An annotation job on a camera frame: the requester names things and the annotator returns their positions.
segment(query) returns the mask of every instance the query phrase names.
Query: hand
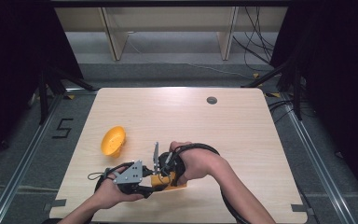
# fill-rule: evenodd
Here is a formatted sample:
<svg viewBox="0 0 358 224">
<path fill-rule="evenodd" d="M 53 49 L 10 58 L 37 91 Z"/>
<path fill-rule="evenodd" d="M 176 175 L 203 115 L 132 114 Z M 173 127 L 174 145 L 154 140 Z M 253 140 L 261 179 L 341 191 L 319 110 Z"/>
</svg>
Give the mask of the hand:
<svg viewBox="0 0 358 224">
<path fill-rule="evenodd" d="M 175 151 L 177 147 L 191 144 L 191 142 L 171 142 L 170 151 Z M 188 180 L 203 178 L 212 175 L 212 166 L 225 161 L 219 155 L 203 148 L 193 148 L 179 154 L 185 163 L 186 170 L 179 177 L 178 185 L 187 183 Z"/>
<path fill-rule="evenodd" d="M 119 173 L 123 172 L 125 167 L 117 169 Z M 109 175 L 110 178 L 115 179 L 114 174 Z M 142 194 L 125 194 L 121 192 L 116 184 L 111 179 L 106 178 L 97 191 L 90 197 L 96 202 L 100 209 L 108 209 L 122 202 L 134 202 L 143 199 Z"/>
</svg>

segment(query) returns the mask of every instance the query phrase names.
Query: metal frame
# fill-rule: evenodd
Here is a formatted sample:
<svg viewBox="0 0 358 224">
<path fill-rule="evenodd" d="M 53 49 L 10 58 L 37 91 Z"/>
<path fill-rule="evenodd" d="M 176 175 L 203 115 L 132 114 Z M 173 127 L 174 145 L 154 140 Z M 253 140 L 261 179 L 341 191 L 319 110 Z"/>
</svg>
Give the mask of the metal frame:
<svg viewBox="0 0 358 224">
<path fill-rule="evenodd" d="M 290 97 L 284 92 L 281 93 L 281 96 L 283 100 L 290 100 Z M 296 114 L 293 112 L 291 105 L 286 105 L 286 111 L 289 113 L 290 120 L 295 126 L 298 136 L 300 137 L 301 142 L 310 157 L 310 161 L 312 162 L 332 205 L 336 209 L 339 219 L 342 223 L 357 223 L 350 208 L 348 207 L 347 202 L 338 189 L 337 184 L 324 165 L 324 161 L 319 155 L 318 149 L 310 139 L 310 135 L 308 134 L 303 122 L 296 118 Z"/>
<path fill-rule="evenodd" d="M 51 123 L 51 118 L 54 115 L 54 112 L 56 111 L 58 105 L 60 104 L 60 101 L 62 100 L 62 95 L 56 95 L 49 107 L 50 113 L 47 116 L 45 122 L 39 125 L 39 127 L 36 130 L 36 133 L 34 135 L 34 138 L 32 139 L 30 145 L 28 146 L 27 150 L 25 151 L 24 155 L 22 156 L 22 159 L 19 163 L 19 165 L 16 168 L 16 171 L 14 172 L 13 176 L 8 181 L 1 197 L 0 197 L 0 223 L 2 222 L 7 209 L 9 208 L 11 202 L 14 199 L 14 196 L 16 195 L 16 191 L 23 180 L 29 166 L 31 165 L 31 162 L 34 158 L 34 155 L 42 142 L 43 136 L 45 135 L 47 128 L 49 124 Z"/>
</svg>

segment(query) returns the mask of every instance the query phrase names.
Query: person's right hand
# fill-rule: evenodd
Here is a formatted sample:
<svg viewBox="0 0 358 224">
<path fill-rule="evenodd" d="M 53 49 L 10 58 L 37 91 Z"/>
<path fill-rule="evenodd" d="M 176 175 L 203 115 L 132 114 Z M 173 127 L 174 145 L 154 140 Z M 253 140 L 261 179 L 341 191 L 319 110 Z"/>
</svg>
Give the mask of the person's right hand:
<svg viewBox="0 0 358 224">
<path fill-rule="evenodd" d="M 170 151 L 175 151 L 180 146 L 189 145 L 191 142 L 171 142 Z M 179 154 L 185 163 L 186 170 L 179 177 L 177 184 L 183 185 L 188 180 L 203 178 L 212 175 L 212 166 L 225 161 L 212 151 L 203 148 L 193 148 Z"/>
</svg>

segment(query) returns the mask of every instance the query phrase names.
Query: black cable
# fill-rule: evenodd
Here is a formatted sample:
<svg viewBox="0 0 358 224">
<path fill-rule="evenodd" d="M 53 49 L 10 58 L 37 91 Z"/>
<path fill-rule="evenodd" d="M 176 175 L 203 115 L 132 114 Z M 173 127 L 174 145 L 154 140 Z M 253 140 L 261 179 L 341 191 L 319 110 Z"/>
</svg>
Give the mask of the black cable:
<svg viewBox="0 0 358 224">
<path fill-rule="evenodd" d="M 271 113 L 271 116 L 274 115 L 274 112 L 278 107 L 280 107 L 282 105 L 286 105 L 286 104 L 287 104 L 286 102 L 280 102 L 279 104 L 276 104 L 269 110 L 269 113 Z"/>
<path fill-rule="evenodd" d="M 261 43 L 262 43 L 262 45 L 263 45 L 263 50 L 264 50 L 264 52 L 265 52 L 265 54 L 266 54 L 266 57 L 267 57 L 268 60 L 269 60 L 269 57 L 270 57 L 271 55 L 269 54 L 268 51 L 266 51 L 267 46 L 264 44 L 264 40 L 265 40 L 265 39 L 264 39 L 263 36 L 261 35 L 260 19 L 259 19 L 260 7 L 256 7 L 256 21 L 255 21 L 255 23 L 254 23 L 254 21 L 252 20 L 252 17 L 250 16 L 247 7 L 245 7 L 245 10 L 246 10 L 246 13 L 247 13 L 247 15 L 248 15 L 249 20 L 251 21 L 251 24 L 252 24 L 253 28 L 254 28 L 251 37 L 250 37 L 250 38 L 249 38 L 248 36 L 247 36 L 247 37 L 251 40 L 252 37 L 253 37 L 253 35 L 254 35 L 254 33 L 256 33 L 256 34 L 258 35 L 258 37 L 259 37 L 259 39 L 260 39 L 260 41 L 261 41 Z"/>
<path fill-rule="evenodd" d="M 287 100 L 287 101 L 277 101 L 275 103 L 271 103 L 268 105 L 268 107 L 272 106 L 272 105 L 277 105 L 279 103 L 290 103 L 290 102 L 293 102 L 293 100 Z"/>
<path fill-rule="evenodd" d="M 270 57 L 271 57 L 271 54 L 269 53 L 269 51 L 267 50 L 267 46 L 264 44 L 264 40 L 263 40 L 263 36 L 261 35 L 261 26 L 260 26 L 260 18 L 259 18 L 259 15 L 260 15 L 260 7 L 257 7 L 255 9 L 255 15 L 256 15 L 256 21 L 255 21 L 255 26 L 257 27 L 258 26 L 258 31 L 256 29 L 256 32 L 257 32 L 257 35 L 258 37 L 260 38 L 260 41 L 263 45 L 263 50 L 264 50 L 264 53 L 266 54 L 266 57 L 268 58 L 268 60 L 270 61 Z"/>
<path fill-rule="evenodd" d="M 248 40 L 252 43 L 252 44 L 254 44 L 255 46 L 257 46 L 257 47 L 259 47 L 259 48 L 261 48 L 261 49 L 263 49 L 264 47 L 263 46 L 261 46 L 261 45 L 259 45 L 259 44 L 256 44 L 252 39 L 251 39 L 251 37 L 249 37 L 247 34 L 246 34 L 246 32 L 244 32 L 245 33 L 245 36 L 248 38 Z"/>
<path fill-rule="evenodd" d="M 287 111 L 286 113 L 284 113 L 279 119 L 274 121 L 274 124 L 278 123 L 278 121 L 280 121 L 281 119 L 283 119 L 284 116 L 286 116 L 287 114 L 289 114 L 290 112 L 292 112 L 293 109 Z"/>
<path fill-rule="evenodd" d="M 267 61 L 266 59 L 264 59 L 263 57 L 261 57 L 260 55 L 258 55 L 257 53 L 255 53 L 254 51 L 250 50 L 249 48 L 246 48 L 240 41 L 237 40 L 237 38 L 235 38 L 235 36 L 232 36 L 232 38 L 245 50 L 249 51 L 250 53 L 252 53 L 255 57 L 257 57 L 258 59 L 260 59 L 261 61 L 263 61 L 264 63 L 269 63 L 269 61 Z"/>
<path fill-rule="evenodd" d="M 243 48 L 245 49 L 245 53 L 244 53 L 244 55 L 243 55 L 243 59 L 244 59 L 244 61 L 245 61 L 245 64 L 246 64 L 246 66 L 248 67 L 248 68 L 250 68 L 250 69 L 252 69 L 252 70 L 255 70 L 255 71 L 261 71 L 261 72 L 267 72 L 267 71 L 269 71 L 269 70 L 262 70 L 262 69 L 256 69 L 256 68 L 253 68 L 253 67 L 251 67 L 248 63 L 247 63 L 247 61 L 246 61 L 246 52 L 248 51 L 248 47 L 249 47 L 249 44 L 250 44 L 250 42 L 251 42 L 251 39 L 252 39 L 252 37 L 253 37 L 253 35 L 255 34 L 255 33 L 257 33 L 257 30 L 256 30 L 256 28 L 255 28 L 255 26 L 254 26 L 254 23 L 253 23 L 253 20 L 252 20 L 252 18 L 250 17 L 250 15 L 249 15 L 249 12 L 247 11 L 247 8 L 245 8 L 246 9 L 246 12 L 247 12 L 247 14 L 248 14 L 248 17 L 249 17 L 249 19 L 251 20 L 251 23 L 252 23 L 252 25 L 253 25 L 253 27 L 254 27 L 254 30 L 252 31 L 252 35 L 251 35 L 251 37 L 249 38 L 249 36 L 247 36 L 248 37 L 248 39 L 249 39 L 249 41 L 248 41 L 248 44 L 246 45 L 246 47 L 245 46 L 243 46 Z M 262 61 L 263 62 L 265 62 L 266 64 L 269 64 L 269 61 L 267 61 L 267 60 L 265 60 L 265 59 L 262 59 Z"/>
</svg>

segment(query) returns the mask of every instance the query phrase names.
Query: gray floor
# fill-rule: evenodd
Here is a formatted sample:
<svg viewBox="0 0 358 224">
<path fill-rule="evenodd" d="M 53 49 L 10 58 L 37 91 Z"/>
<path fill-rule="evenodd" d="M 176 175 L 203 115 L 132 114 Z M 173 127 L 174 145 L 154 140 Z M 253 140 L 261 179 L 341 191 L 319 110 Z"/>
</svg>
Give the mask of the gray floor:
<svg viewBox="0 0 358 224">
<path fill-rule="evenodd" d="M 235 36 L 246 43 L 243 34 Z M 264 37 L 274 43 L 276 34 L 265 34 Z M 68 38 L 85 79 L 96 87 L 238 88 L 251 82 L 254 73 L 266 73 L 247 67 L 243 60 L 244 51 L 235 42 L 229 61 L 222 61 L 213 33 L 133 33 L 119 62 L 111 60 L 104 34 L 71 33 Z M 260 48 L 251 48 L 267 58 Z M 250 54 L 246 55 L 246 60 L 252 68 L 270 69 Z M 269 80 L 259 88 L 267 93 L 276 92 L 278 78 Z M 67 83 L 67 87 L 76 88 L 71 83 Z M 48 217 L 45 206 L 55 199 L 94 98 L 92 94 L 77 94 L 72 100 L 63 99 L 60 102 L 2 223 L 41 223 Z M 268 104 L 280 100 L 266 97 Z M 358 223 L 358 182 L 345 161 L 335 156 L 336 147 L 317 114 L 307 103 L 302 104 L 302 112 L 303 123 L 314 145 Z M 293 176 L 305 192 L 320 223 L 341 223 L 284 105 L 275 110 L 272 117 L 276 120 Z M 57 130 L 62 119 L 73 119 L 62 124 L 71 128 L 71 132 L 67 138 L 55 139 L 53 136 L 63 135 L 62 131 Z M 36 102 L 24 113 L 8 137 L 10 148 L 0 151 L 0 195 L 30 144 L 38 128 L 38 120 L 39 106 Z M 309 216 L 307 223 L 316 223 L 315 217 Z"/>
</svg>

